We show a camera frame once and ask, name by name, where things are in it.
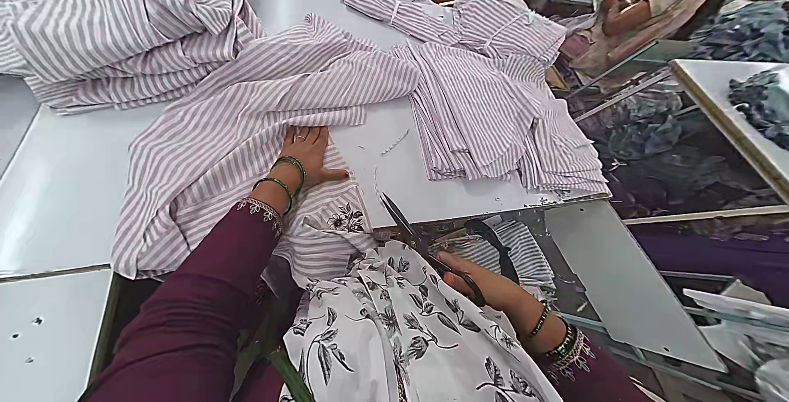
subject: white floral fabric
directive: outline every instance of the white floral fabric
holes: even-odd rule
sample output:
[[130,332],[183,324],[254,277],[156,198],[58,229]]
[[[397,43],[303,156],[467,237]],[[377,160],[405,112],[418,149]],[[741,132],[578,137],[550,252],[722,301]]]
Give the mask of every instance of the white floral fabric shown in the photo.
[[[561,400],[506,317],[475,306],[400,242],[307,287],[284,340],[317,402]],[[287,386],[280,400],[291,400]]]

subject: scissor handle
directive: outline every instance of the scissor handle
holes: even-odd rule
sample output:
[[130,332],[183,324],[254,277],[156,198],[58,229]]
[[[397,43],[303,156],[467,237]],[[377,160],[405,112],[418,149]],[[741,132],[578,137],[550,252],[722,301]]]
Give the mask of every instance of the scissor handle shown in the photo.
[[460,276],[460,278],[463,279],[464,282],[466,282],[466,285],[468,285],[468,287],[471,288],[472,295],[468,296],[468,299],[471,300],[471,302],[474,305],[477,305],[479,307],[486,305],[485,296],[482,296],[482,290],[480,289],[479,286],[477,286],[477,284],[474,283],[471,277],[468,277],[468,274],[454,270],[452,271],[452,274],[454,274],[455,276]]
[[485,303],[485,296],[482,295],[482,290],[480,289],[479,286],[477,286],[477,284],[474,283],[474,280],[471,277],[468,277],[468,274],[450,268],[449,265],[445,264],[444,262],[440,261],[439,259],[429,254],[424,256],[424,258],[428,261],[430,266],[432,266],[439,273],[439,276],[441,276],[442,278],[444,273],[452,273],[455,276],[458,276],[461,279],[463,279],[463,281],[466,282],[466,285],[468,285],[468,287],[471,288],[472,295],[467,297],[469,300],[471,300],[471,302],[474,303],[474,305],[477,305],[479,307],[487,305],[487,303]]

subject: striped fabric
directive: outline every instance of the striped fabric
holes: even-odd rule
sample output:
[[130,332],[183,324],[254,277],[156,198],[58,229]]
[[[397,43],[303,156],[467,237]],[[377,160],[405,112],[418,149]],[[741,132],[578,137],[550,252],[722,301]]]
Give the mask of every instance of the striped fabric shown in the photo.
[[0,73],[57,113],[175,99],[263,30],[245,0],[0,0]]
[[[515,271],[518,272],[521,285],[555,287],[553,270],[527,225],[517,221],[502,222],[495,225],[493,231],[504,246],[512,248],[510,259]],[[487,241],[475,238],[468,242],[457,243],[453,247],[453,252],[455,250],[459,250],[457,253],[459,256],[484,266],[496,274],[501,273],[498,251]]]
[[[366,104],[407,95],[418,79],[412,64],[316,16],[253,40],[130,145],[113,269],[130,278],[173,271],[268,173],[287,125],[360,125]],[[334,144],[324,163],[347,169]],[[373,246],[353,234],[371,229],[355,178],[312,188],[295,206],[276,254],[298,283],[342,275],[347,254]]]
[[390,54],[422,73],[409,96],[428,178],[508,179],[608,193],[597,152],[545,81],[566,29],[522,0],[456,0],[453,25],[398,0],[344,0],[424,41]]

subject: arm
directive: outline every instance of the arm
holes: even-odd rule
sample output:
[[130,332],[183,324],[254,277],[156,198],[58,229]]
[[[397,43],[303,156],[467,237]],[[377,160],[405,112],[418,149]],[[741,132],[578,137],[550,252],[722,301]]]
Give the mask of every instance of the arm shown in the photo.
[[[288,130],[281,155],[301,160],[305,187],[347,177],[323,168],[326,128],[302,128],[294,140],[295,134]],[[269,176],[289,191],[301,183],[291,164],[277,165]],[[239,330],[249,322],[288,202],[281,185],[262,182],[233,205],[124,328],[112,364],[81,400],[229,400]]]
[[[441,253],[440,259],[471,276],[482,290],[488,305],[507,315],[521,344],[551,377],[565,402],[650,401],[605,351],[591,345],[579,329],[568,326],[556,314],[550,313],[537,334],[530,337],[543,314],[544,306],[523,288],[451,254]],[[468,286],[458,276],[447,273],[444,281],[459,292],[470,294]]]

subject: black bangle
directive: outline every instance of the black bangle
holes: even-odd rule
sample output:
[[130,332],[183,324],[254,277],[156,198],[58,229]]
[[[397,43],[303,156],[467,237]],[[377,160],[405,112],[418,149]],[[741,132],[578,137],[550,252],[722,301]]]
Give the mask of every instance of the black bangle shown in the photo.
[[252,190],[255,190],[255,188],[258,185],[260,185],[261,183],[263,183],[263,182],[275,182],[275,183],[280,185],[285,190],[285,193],[288,194],[288,209],[286,209],[285,212],[282,213],[282,215],[285,215],[285,214],[289,213],[291,211],[291,207],[293,206],[293,195],[291,195],[291,190],[288,189],[288,185],[286,185],[279,178],[266,177],[266,178],[262,178],[262,179],[258,180],[257,182],[255,182],[255,185],[252,186]]
[[279,157],[277,161],[274,162],[274,165],[271,166],[271,169],[274,169],[278,164],[281,163],[288,163],[294,165],[296,169],[298,169],[299,174],[301,174],[301,183],[299,183],[298,187],[296,188],[296,193],[293,194],[294,196],[297,196],[299,192],[301,192],[301,186],[304,185],[304,178],[306,175],[304,171],[304,165],[301,164],[301,160],[297,159],[296,157],[292,157],[290,155],[283,155],[282,157]]
[[537,336],[540,330],[542,329],[543,325],[545,325],[545,319],[547,319],[548,315],[551,313],[551,310],[547,307],[547,305],[543,308],[542,314],[540,314],[540,319],[538,320],[538,324],[534,327],[532,332],[530,332],[526,339],[532,339],[534,336]]

